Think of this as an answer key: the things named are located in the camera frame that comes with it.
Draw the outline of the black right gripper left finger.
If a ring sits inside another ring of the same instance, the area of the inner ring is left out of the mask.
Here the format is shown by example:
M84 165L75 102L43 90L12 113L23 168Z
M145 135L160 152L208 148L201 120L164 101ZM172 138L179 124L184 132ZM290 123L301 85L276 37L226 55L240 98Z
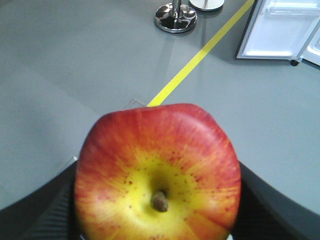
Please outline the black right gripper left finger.
M0 211L2 240L78 240L74 214L76 163Z

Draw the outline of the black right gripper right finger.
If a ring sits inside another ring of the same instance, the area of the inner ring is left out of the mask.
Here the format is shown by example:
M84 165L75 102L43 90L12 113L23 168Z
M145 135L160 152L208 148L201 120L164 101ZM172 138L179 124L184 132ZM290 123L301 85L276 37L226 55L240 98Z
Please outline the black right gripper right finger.
M234 240L318 240L320 216L240 164L241 196Z

